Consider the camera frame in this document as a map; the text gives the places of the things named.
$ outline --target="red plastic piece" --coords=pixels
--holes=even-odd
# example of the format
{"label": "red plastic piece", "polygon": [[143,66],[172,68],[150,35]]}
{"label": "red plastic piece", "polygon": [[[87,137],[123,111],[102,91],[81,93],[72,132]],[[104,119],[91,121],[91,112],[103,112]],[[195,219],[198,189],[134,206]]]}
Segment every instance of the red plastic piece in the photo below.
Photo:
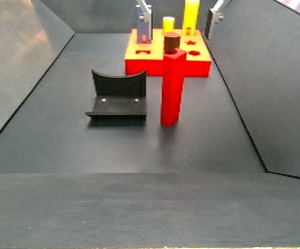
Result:
{"label": "red plastic piece", "polygon": [[175,49],[174,54],[164,54],[160,124],[167,127],[178,121],[184,64],[186,51]]}

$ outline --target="gray floor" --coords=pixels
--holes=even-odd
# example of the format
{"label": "gray floor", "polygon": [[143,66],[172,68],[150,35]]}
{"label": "gray floor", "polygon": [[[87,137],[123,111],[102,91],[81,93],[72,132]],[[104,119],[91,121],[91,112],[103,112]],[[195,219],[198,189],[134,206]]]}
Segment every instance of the gray floor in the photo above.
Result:
{"label": "gray floor", "polygon": [[300,180],[0,174],[0,248],[300,246]]}
{"label": "gray floor", "polygon": [[263,172],[218,68],[186,78],[179,122],[160,127],[160,77],[144,126],[92,126],[91,69],[124,73],[128,35],[75,35],[0,134],[0,173]]}
{"label": "gray floor", "polygon": [[123,74],[126,41],[75,35],[0,134],[0,248],[300,246],[300,180],[262,173],[215,66],[175,127],[155,77],[146,126],[90,125],[90,69]]}

